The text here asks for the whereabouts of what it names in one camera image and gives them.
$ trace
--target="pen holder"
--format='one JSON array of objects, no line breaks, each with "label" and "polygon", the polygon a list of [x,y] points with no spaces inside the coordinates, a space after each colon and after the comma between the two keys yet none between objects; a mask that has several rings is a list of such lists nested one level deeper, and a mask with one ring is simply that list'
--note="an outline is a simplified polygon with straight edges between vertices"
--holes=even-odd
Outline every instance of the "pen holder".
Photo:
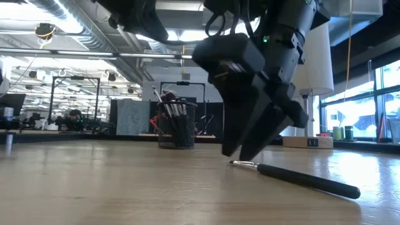
[{"label": "pen holder", "polygon": [[158,147],[165,149],[194,148],[197,105],[191,102],[160,102]]}]

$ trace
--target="wooden table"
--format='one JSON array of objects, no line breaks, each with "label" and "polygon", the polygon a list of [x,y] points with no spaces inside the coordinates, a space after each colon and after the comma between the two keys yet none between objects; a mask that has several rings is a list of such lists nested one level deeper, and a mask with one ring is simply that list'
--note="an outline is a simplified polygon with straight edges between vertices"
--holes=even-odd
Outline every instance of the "wooden table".
[{"label": "wooden table", "polygon": [[400,224],[400,158],[271,146],[255,161],[358,186],[349,200],[228,165],[220,145],[17,144],[0,152],[0,224]]}]

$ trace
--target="lamp shade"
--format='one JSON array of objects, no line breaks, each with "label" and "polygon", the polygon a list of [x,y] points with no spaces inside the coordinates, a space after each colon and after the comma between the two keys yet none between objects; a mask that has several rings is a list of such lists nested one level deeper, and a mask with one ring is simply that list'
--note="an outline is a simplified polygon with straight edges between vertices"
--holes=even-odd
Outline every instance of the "lamp shade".
[{"label": "lamp shade", "polygon": [[302,93],[320,96],[333,91],[333,72],[328,23],[313,29],[304,45],[306,61],[297,65],[292,79],[296,87],[295,97]]}]

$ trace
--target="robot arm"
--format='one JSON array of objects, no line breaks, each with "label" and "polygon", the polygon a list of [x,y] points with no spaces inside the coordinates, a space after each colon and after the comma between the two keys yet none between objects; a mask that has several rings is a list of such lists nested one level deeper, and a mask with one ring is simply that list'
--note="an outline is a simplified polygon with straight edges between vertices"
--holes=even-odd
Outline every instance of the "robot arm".
[{"label": "robot arm", "polygon": [[[155,0],[97,2],[127,32],[185,44],[167,41]],[[328,22],[329,15],[317,0],[205,0],[204,6],[214,13],[213,19],[233,13],[233,31],[239,18],[247,25],[249,37],[232,32],[199,41],[192,59],[209,73],[208,81],[224,99],[222,153],[231,156],[242,146],[240,160],[249,161],[286,127],[305,127],[308,115],[291,100],[291,80],[297,64],[304,63],[307,33]],[[258,17],[260,25],[253,32],[249,22]]]}]

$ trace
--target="person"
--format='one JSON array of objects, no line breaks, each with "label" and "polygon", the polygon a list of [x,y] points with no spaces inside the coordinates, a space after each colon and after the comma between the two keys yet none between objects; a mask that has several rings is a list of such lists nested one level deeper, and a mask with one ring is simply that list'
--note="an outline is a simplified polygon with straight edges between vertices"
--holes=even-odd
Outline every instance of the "person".
[{"label": "person", "polygon": [[62,131],[83,131],[82,112],[78,109],[73,109],[69,112],[69,117],[64,119],[61,125]]}]

